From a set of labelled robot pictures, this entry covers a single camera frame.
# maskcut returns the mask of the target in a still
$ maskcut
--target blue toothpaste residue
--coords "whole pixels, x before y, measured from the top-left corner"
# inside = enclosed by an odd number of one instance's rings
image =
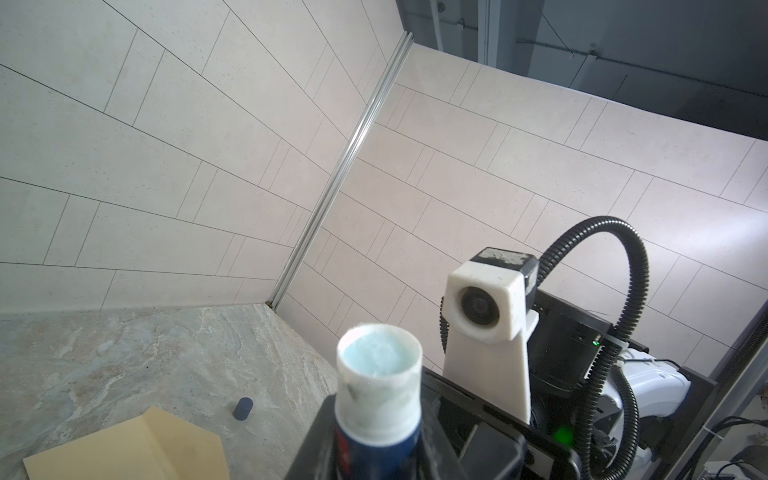
[[[361,336],[346,347],[343,358],[356,372],[372,377],[405,372],[415,361],[406,346],[388,333]]]

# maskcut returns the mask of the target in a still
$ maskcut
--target cardboard piece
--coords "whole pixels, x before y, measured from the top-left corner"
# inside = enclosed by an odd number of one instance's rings
[[[158,407],[24,459],[30,480],[229,480],[221,438]]]

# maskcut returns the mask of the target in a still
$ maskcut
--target white robot part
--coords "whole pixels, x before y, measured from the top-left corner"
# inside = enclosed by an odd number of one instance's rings
[[[469,289],[485,291],[498,318],[481,324],[462,307]],[[526,343],[538,323],[527,311],[525,277],[486,263],[466,262],[450,274],[442,315],[450,325],[443,376],[523,422],[531,418]]]

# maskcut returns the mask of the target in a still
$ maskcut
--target camera lens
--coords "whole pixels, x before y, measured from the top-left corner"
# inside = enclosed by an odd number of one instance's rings
[[[485,290],[470,286],[462,297],[462,310],[472,322],[491,325],[498,320],[498,306]]]

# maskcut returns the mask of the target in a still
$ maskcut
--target green led light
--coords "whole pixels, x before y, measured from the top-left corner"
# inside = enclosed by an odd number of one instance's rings
[[[574,442],[574,429],[570,425],[563,425],[552,436],[557,442],[570,447]]]

